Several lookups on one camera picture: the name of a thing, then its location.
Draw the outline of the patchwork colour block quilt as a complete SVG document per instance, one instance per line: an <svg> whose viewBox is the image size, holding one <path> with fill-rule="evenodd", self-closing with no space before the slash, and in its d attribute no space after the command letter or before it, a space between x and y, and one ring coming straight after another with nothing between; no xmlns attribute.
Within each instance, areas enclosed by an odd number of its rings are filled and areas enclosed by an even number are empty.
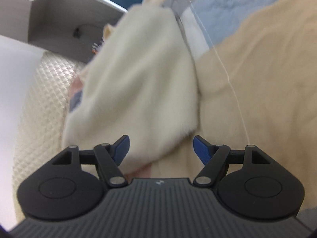
<svg viewBox="0 0 317 238"><path fill-rule="evenodd" d="M145 0L168 8L194 60L197 128L132 177L193 177L193 134L257 144L305 188L299 219L316 228L316 0Z"/></svg>

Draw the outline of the cream quilted headboard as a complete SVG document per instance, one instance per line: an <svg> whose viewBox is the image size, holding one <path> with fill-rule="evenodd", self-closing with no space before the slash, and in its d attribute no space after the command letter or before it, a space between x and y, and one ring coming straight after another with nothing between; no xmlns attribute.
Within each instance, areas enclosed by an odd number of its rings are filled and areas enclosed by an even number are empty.
<svg viewBox="0 0 317 238"><path fill-rule="evenodd" d="M69 88L84 63L45 52L36 69L18 127L13 157L13 189L61 150Z"/></svg>

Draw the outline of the cream striped sweater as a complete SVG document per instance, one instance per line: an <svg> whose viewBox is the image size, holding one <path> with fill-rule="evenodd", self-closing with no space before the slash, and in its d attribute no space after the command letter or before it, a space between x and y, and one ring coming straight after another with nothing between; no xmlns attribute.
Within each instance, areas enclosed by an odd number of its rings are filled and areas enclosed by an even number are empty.
<svg viewBox="0 0 317 238"><path fill-rule="evenodd" d="M132 7L86 66L62 145L91 149L130 138L120 165L133 173L171 152L198 125L195 66L171 9Z"/></svg>

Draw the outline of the grey bedside cabinet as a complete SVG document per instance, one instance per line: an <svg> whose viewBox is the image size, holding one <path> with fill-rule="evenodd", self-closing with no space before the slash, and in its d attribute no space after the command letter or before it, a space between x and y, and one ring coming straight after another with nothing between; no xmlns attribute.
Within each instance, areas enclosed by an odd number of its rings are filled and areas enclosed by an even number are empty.
<svg viewBox="0 0 317 238"><path fill-rule="evenodd" d="M105 0L1 0L1 35L87 63L123 14Z"/></svg>

